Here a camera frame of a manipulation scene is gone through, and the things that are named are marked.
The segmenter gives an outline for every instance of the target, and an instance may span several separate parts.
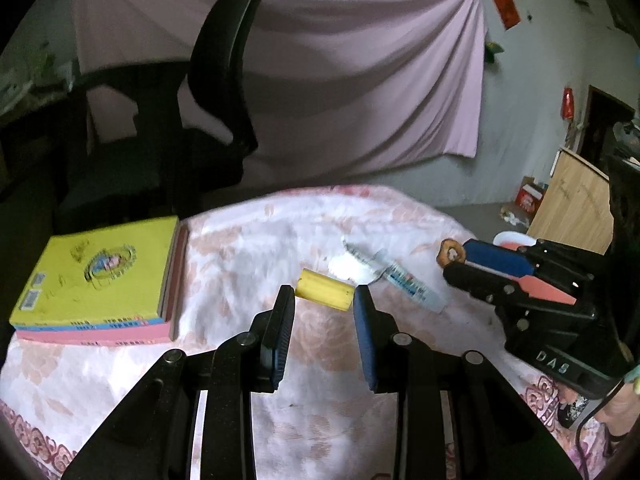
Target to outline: pink book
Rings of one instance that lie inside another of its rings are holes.
[[[182,227],[178,232],[174,258],[171,263],[172,268],[169,271],[169,290],[166,321],[164,323],[126,328],[110,328],[107,330],[63,330],[60,332],[16,330],[16,335],[20,339],[39,341],[41,343],[86,346],[126,346],[173,341],[178,326],[178,304],[182,298],[182,270],[184,268],[185,248],[188,238],[188,229],[186,226]]]

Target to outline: book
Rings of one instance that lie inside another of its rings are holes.
[[[37,332],[16,330],[20,339],[66,345],[86,346],[128,346],[137,344],[167,343],[175,339],[177,319],[180,316],[182,300],[182,280],[189,230],[186,224],[180,226],[174,257],[168,277],[167,313],[164,323],[149,324],[107,330],[63,330],[59,332]]]
[[[16,303],[16,330],[103,330],[164,323],[178,218],[52,236]]]

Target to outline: round bread ring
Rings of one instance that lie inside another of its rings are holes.
[[[443,269],[451,262],[465,263],[466,251],[460,242],[452,238],[445,238],[440,244],[440,251],[436,256],[436,261]]]

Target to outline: red poster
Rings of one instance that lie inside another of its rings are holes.
[[[494,3],[500,13],[505,30],[520,23],[520,15],[513,0],[494,0]]]

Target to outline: cable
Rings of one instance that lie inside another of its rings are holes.
[[[582,431],[582,427],[591,420],[591,417],[598,413],[602,408],[604,408],[613,397],[615,397],[618,392],[622,389],[622,386],[625,385],[625,381],[622,380],[618,383],[618,385],[613,388],[609,392],[609,394],[602,399],[602,402],[598,404],[589,416],[585,417],[580,424],[578,424],[578,428],[575,430],[575,447],[578,449],[578,455],[580,456],[580,473],[582,474],[583,480],[589,480],[589,468],[587,467],[587,457],[584,455],[584,451],[582,450],[582,445],[580,443],[580,432]]]

